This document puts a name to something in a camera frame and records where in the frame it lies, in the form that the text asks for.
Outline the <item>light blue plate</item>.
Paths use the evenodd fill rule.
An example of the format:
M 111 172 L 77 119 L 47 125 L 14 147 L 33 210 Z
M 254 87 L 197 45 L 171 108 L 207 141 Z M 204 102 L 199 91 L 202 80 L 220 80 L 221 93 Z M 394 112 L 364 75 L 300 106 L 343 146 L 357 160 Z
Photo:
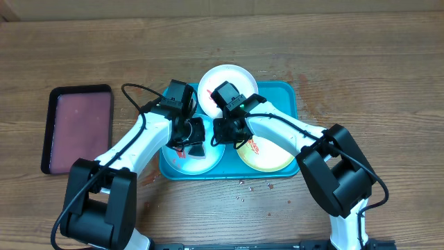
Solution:
M 160 171 L 169 179 L 196 178 L 217 166 L 225 153 L 225 145 L 219 144 L 215 147 L 211 145 L 213 136 L 213 119 L 203 114 L 195 114 L 194 117 L 201 117 L 205 126 L 205 158 L 195 159 L 188 156 L 191 147 L 186 147 L 179 152 L 163 146 L 160 151 Z

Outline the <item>white plate with red stain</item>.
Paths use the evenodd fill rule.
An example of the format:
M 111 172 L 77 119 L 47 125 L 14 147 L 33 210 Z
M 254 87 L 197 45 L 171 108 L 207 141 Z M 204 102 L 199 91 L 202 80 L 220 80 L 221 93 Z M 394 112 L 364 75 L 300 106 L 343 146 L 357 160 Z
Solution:
M 203 112 L 212 119 L 222 118 L 222 110 L 211 98 L 211 93 L 225 81 L 232 83 L 240 94 L 249 97 L 258 94 L 257 82 L 253 75 L 237 65 L 219 65 L 204 74 L 198 84 L 198 101 Z

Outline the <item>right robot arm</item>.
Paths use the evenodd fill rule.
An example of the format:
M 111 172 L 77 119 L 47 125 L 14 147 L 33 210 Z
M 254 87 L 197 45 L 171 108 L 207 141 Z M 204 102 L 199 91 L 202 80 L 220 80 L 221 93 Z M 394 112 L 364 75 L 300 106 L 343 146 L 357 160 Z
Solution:
M 330 216 L 335 249 L 367 249 L 365 211 L 377 176 L 341 125 L 329 129 L 301 122 L 258 94 L 211 97 L 222 110 L 214 120 L 214 144 L 238 144 L 256 135 L 296 158 L 309 192 Z

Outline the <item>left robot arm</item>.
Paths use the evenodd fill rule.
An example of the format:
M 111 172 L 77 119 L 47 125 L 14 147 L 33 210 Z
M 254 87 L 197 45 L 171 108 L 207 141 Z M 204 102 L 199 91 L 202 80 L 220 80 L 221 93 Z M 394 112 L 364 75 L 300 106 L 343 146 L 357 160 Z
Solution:
M 82 242 L 87 249 L 152 249 L 135 227 L 137 179 L 163 146 L 185 149 L 205 140 L 193 101 L 156 99 L 138 109 L 135 125 L 95 160 L 79 158 L 71 167 L 56 233 Z

